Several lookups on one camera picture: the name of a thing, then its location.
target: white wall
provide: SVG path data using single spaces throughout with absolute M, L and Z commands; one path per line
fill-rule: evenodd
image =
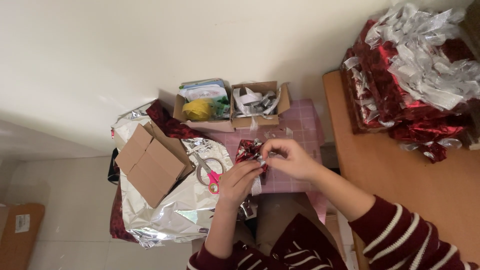
M 467 6 L 471 0 L 427 0 Z M 117 115 L 183 81 L 291 81 L 332 131 L 321 76 L 388 0 L 0 2 L 0 118 L 103 151 Z
M 112 150 L 113 147 L 106 151 L 93 149 L 0 120 L 0 159 L 6 159 L 0 162 L 0 168 L 3 166 L 9 168 L 11 160 L 31 161 L 103 157 L 111 155 Z

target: grid pattern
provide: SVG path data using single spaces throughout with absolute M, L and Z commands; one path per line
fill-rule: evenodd
M 249 129 L 241 129 L 233 133 L 209 133 L 208 135 L 223 143 L 233 160 L 241 139 L 259 138 L 265 142 L 267 132 L 270 132 L 270 138 L 287 138 L 285 131 L 287 127 L 293 131 L 293 139 L 321 164 L 320 145 L 324 143 L 324 134 L 311 99 L 292 101 L 290 109 L 280 114 L 280 124 L 276 128 L 260 127 L 255 133 L 251 133 Z M 273 168 L 267 172 L 266 184 L 262 186 L 262 193 L 308 191 L 316 191 L 316 189 L 310 183 L 291 178 Z

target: tiled floor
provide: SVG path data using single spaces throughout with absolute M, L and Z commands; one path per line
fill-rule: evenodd
M 116 186 L 109 157 L 26 162 L 15 171 L 5 200 L 46 206 L 29 270 L 185 269 L 191 244 L 144 250 L 111 239 Z

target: striped sweater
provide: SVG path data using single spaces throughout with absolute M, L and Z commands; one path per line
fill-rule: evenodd
M 454 245 L 439 239 L 437 228 L 399 204 L 376 197 L 374 206 L 349 223 L 366 243 L 363 254 L 371 270 L 476 270 L 460 260 Z M 230 258 L 219 259 L 205 247 L 190 257 L 188 270 L 346 270 L 341 256 L 307 218 L 297 215 L 270 256 L 242 242 L 233 245 Z

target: flattened cardboard box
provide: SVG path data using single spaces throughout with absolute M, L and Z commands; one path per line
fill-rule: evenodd
M 255 93 L 265 94 L 268 91 L 273 91 L 278 95 L 277 81 L 272 82 L 263 82 L 263 83 L 252 83 L 252 84 L 239 84 L 232 85 L 232 89 L 236 88 L 248 88 Z M 259 126 L 277 126 L 279 124 L 278 115 L 290 109 L 290 93 L 288 91 L 287 83 L 283 83 L 281 86 L 280 100 L 276 106 L 277 114 L 268 115 L 272 119 L 265 119 L 262 116 L 253 116 L 257 118 Z M 235 100 L 233 98 L 233 91 L 230 96 L 230 108 L 231 114 L 235 109 Z M 242 117 L 242 118 L 232 118 L 232 126 L 236 129 L 249 129 L 252 124 L 252 117 Z
M 28 269 L 44 213 L 41 204 L 0 204 L 0 269 Z
M 153 208 L 179 178 L 193 171 L 180 140 L 168 138 L 152 122 L 137 126 L 115 161 Z
M 192 129 L 201 131 L 201 132 L 234 132 L 235 129 L 232 127 L 231 122 L 231 110 L 230 110 L 230 119 L 220 120 L 220 121 L 205 121 L 205 122 L 194 122 L 188 120 L 186 115 L 182 112 L 183 105 L 185 104 L 185 98 L 181 95 L 177 95 L 175 99 L 175 107 L 173 108 L 173 118 L 184 123 L 185 125 L 191 127 Z

